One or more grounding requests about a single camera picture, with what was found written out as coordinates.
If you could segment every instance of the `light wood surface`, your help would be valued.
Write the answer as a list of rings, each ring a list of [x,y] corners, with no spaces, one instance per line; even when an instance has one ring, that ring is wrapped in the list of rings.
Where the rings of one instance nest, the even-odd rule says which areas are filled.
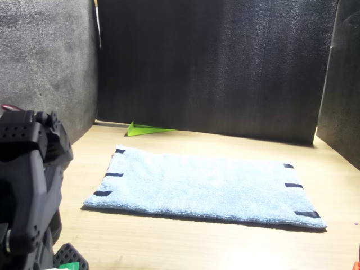
[[[314,147],[196,132],[124,137],[127,125],[94,125],[73,146],[62,185],[62,233],[94,269],[345,269],[358,260],[360,172],[319,138]],[[328,222],[326,232],[81,210],[117,144],[153,153],[288,160]]]

